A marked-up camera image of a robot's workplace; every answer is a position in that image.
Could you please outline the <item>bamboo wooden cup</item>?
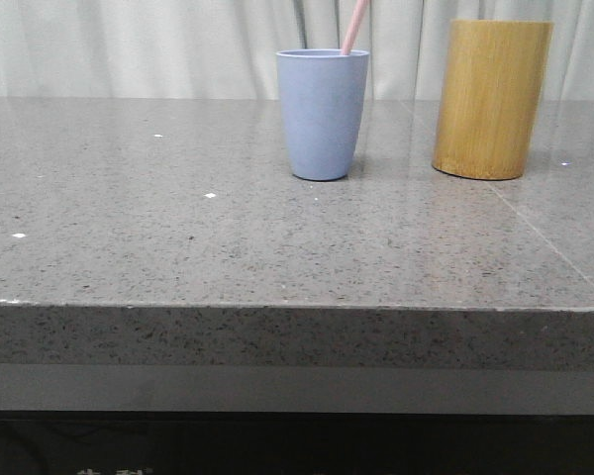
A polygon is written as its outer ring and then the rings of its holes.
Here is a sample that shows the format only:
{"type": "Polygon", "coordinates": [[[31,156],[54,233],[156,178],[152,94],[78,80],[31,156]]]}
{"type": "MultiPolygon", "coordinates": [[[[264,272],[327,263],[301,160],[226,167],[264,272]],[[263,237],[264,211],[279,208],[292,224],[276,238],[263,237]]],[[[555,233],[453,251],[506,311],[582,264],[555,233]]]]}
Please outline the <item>bamboo wooden cup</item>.
{"type": "Polygon", "coordinates": [[[493,181],[524,174],[552,30],[551,22],[451,22],[434,169],[493,181]]]}

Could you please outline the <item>white curtain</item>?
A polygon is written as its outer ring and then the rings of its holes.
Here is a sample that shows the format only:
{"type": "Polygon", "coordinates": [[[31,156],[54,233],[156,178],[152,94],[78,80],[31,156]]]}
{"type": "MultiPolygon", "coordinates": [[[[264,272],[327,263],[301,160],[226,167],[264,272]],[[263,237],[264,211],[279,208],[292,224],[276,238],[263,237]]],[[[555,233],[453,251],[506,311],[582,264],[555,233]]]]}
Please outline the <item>white curtain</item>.
{"type": "MultiPolygon", "coordinates": [[[[336,48],[349,1],[0,1],[0,96],[273,99],[275,55],[336,48]]],[[[454,19],[550,21],[544,97],[594,100],[594,1],[373,1],[375,99],[435,100],[454,19]]]]}

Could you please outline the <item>blue plastic cup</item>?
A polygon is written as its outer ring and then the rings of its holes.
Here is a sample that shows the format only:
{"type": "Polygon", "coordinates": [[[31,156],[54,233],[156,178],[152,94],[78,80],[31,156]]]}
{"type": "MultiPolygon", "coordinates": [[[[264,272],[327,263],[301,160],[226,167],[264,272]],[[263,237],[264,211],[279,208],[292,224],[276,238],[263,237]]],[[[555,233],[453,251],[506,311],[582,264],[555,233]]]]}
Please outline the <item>blue plastic cup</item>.
{"type": "Polygon", "coordinates": [[[293,49],[276,54],[278,92],[292,173],[345,177],[360,129],[370,53],[293,49]]]}

